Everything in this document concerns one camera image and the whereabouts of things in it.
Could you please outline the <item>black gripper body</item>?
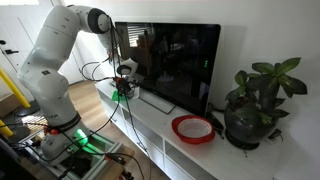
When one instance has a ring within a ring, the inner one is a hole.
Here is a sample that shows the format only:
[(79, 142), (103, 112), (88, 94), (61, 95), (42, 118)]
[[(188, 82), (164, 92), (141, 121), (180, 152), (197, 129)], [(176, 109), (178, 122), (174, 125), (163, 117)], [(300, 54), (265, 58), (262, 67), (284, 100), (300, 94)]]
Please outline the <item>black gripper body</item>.
[(132, 92), (130, 84), (126, 79), (117, 77), (115, 82), (120, 95), (129, 95)]

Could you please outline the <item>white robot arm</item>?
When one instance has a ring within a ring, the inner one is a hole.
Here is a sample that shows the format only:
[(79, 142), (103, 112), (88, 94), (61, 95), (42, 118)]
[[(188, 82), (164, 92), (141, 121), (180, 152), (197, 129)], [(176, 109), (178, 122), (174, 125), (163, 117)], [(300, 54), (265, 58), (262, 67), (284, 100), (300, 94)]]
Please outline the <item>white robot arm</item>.
[(100, 9), (57, 5), (47, 15), (33, 49), (18, 71), (20, 83), (33, 95), (48, 121), (40, 148), (41, 160), (49, 166), (70, 157), (66, 148), (90, 133), (71, 102), (69, 82), (59, 69), (69, 59), (79, 31), (96, 34), (104, 48), (111, 51), (115, 38), (110, 30), (111, 18)]

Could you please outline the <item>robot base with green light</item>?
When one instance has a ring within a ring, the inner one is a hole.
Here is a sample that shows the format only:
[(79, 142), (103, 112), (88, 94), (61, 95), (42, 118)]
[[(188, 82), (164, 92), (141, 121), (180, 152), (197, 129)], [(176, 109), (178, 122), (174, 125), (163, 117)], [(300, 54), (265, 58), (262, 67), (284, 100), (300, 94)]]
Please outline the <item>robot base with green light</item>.
[(118, 155), (122, 149), (106, 136), (91, 133), (86, 137), (81, 131), (69, 139), (70, 145), (63, 146), (63, 153), (45, 161), (40, 149), (44, 139), (42, 130), (36, 131), (19, 142), (34, 160), (49, 170), (58, 180), (96, 180), (112, 163), (125, 165), (126, 161)]

